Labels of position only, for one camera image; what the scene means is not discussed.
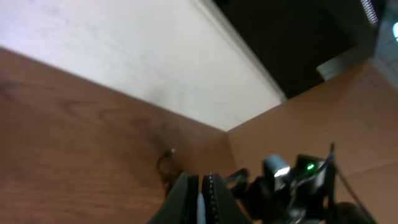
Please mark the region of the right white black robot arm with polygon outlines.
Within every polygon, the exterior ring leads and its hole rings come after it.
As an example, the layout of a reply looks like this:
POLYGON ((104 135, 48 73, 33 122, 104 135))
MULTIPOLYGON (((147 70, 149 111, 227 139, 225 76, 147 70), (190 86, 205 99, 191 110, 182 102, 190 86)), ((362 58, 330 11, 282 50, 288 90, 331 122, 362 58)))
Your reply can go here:
POLYGON ((337 202, 335 184, 342 178, 334 153, 327 158, 299 154, 295 167, 279 155, 262 161, 263 174, 249 182, 240 169, 225 178, 233 197, 253 221, 262 223, 375 223, 346 180, 342 183, 354 202, 337 202))

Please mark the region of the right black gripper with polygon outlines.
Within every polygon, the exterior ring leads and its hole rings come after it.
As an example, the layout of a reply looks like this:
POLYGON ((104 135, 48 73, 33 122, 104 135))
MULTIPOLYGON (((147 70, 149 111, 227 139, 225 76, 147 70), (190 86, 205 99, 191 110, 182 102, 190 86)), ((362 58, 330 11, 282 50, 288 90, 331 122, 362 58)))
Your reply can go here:
POLYGON ((254 221, 277 221, 280 219, 280 207, 276 194, 268 186, 266 178, 259 176, 249 183, 249 171, 240 169, 225 178, 225 184, 235 199, 238 199, 244 210, 254 221))

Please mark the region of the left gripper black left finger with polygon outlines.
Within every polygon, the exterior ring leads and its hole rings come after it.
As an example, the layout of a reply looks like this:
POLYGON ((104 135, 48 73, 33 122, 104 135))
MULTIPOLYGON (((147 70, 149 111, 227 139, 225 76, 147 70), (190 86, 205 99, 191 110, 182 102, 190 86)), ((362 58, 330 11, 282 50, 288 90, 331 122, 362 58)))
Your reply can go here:
POLYGON ((196 224, 198 185, 197 175, 181 173, 163 204, 147 224, 196 224))

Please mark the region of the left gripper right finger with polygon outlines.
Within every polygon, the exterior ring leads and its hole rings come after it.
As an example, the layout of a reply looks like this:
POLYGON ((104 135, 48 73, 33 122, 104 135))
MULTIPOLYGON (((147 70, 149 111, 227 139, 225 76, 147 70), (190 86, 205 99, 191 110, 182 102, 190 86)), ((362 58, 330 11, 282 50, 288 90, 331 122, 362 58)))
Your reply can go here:
POLYGON ((251 224, 219 174, 204 175, 201 192, 209 224, 251 224))

